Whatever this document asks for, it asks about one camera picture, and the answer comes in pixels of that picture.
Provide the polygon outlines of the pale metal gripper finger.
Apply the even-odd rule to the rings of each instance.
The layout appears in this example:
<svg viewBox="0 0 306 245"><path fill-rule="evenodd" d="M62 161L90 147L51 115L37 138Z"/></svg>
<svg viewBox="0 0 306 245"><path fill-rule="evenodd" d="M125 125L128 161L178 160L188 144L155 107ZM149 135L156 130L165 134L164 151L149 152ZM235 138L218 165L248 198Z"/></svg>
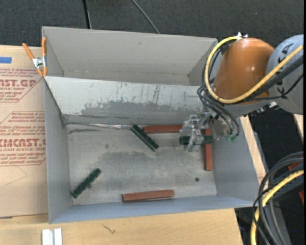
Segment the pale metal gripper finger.
<svg viewBox="0 0 306 245"><path fill-rule="evenodd" d="M185 120L182 125L181 129L181 137L194 137L196 135L197 130L197 120L196 119L189 119Z"/></svg>
<svg viewBox="0 0 306 245"><path fill-rule="evenodd" d="M203 136L187 137L187 143L185 144L186 152L194 152L200 149L203 142Z"/></svg>

